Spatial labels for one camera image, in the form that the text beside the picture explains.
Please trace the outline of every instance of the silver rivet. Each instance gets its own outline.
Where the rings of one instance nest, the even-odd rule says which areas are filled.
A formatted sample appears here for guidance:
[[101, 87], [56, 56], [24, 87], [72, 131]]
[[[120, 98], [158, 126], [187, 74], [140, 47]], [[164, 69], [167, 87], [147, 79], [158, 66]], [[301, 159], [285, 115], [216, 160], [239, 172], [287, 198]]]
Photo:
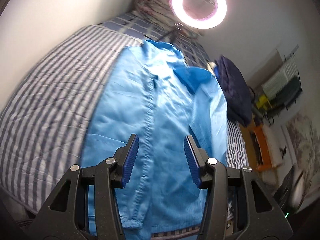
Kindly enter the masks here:
[[71, 170], [71, 171], [77, 171], [77, 170], [79, 170], [79, 165], [73, 164], [73, 165], [70, 167], [70, 170]]
[[252, 168], [251, 168], [250, 166], [244, 166], [244, 167], [243, 167], [243, 170], [244, 170], [245, 172], [251, 172], [251, 171], [252, 171]]
[[208, 162], [209, 164], [211, 164], [211, 165], [215, 165], [215, 164], [218, 163], [217, 159], [215, 159], [215, 158], [209, 158], [209, 159], [207, 160], [207, 162]]
[[112, 164], [114, 163], [116, 160], [114, 158], [108, 158], [106, 159], [106, 164]]

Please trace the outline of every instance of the light blue fabric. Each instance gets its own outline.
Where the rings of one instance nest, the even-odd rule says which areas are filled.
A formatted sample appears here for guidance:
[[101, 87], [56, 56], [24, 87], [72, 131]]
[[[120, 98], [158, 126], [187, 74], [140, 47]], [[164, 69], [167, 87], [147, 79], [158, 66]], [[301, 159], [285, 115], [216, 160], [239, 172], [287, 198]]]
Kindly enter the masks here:
[[[98, 164], [131, 133], [139, 151], [126, 188], [116, 190], [127, 239], [199, 224], [206, 191], [192, 182], [183, 140], [194, 134], [209, 156], [226, 163], [227, 103], [210, 72], [186, 67], [171, 44], [125, 48], [89, 125], [82, 167]], [[90, 231], [95, 232], [93, 190]]]

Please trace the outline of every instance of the ring light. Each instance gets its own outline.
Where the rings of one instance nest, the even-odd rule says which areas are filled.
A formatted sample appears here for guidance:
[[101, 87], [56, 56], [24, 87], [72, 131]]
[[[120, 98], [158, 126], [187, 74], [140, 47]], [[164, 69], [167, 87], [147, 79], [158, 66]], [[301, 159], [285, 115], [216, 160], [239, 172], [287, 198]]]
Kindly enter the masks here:
[[210, 29], [220, 24], [227, 13], [226, 0], [216, 0], [217, 9], [203, 19], [191, 18], [183, 9], [183, 0], [171, 0], [171, 9], [175, 15], [186, 25], [198, 29]]

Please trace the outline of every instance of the yellow object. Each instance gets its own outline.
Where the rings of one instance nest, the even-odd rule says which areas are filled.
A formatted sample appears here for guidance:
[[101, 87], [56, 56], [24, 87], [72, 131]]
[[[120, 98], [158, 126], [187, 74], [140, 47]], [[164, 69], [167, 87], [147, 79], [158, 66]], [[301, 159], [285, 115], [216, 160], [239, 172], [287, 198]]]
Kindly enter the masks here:
[[263, 108], [264, 110], [268, 110], [269, 108], [271, 108], [271, 104], [267, 98], [267, 96], [265, 94], [261, 95], [259, 97], [258, 102], [256, 103], [257, 108], [260, 110], [261, 108]]

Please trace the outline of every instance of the mattress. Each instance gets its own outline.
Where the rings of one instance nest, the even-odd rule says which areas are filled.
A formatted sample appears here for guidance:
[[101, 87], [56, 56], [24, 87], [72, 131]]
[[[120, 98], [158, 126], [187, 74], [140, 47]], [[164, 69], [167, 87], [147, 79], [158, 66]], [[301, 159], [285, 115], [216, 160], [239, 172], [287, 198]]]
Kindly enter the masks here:
[[[37, 213], [68, 167], [80, 163], [92, 113], [122, 48], [140, 46], [144, 35], [163, 35], [140, 20], [124, 14], [74, 33], [34, 66], [1, 113], [0, 186], [28, 210]], [[188, 65], [206, 67], [209, 57], [200, 44], [178, 39], [175, 46]], [[228, 122], [227, 163], [248, 164], [237, 123]], [[178, 231], [186, 236], [198, 226]], [[170, 235], [154, 237], [161, 234]]]

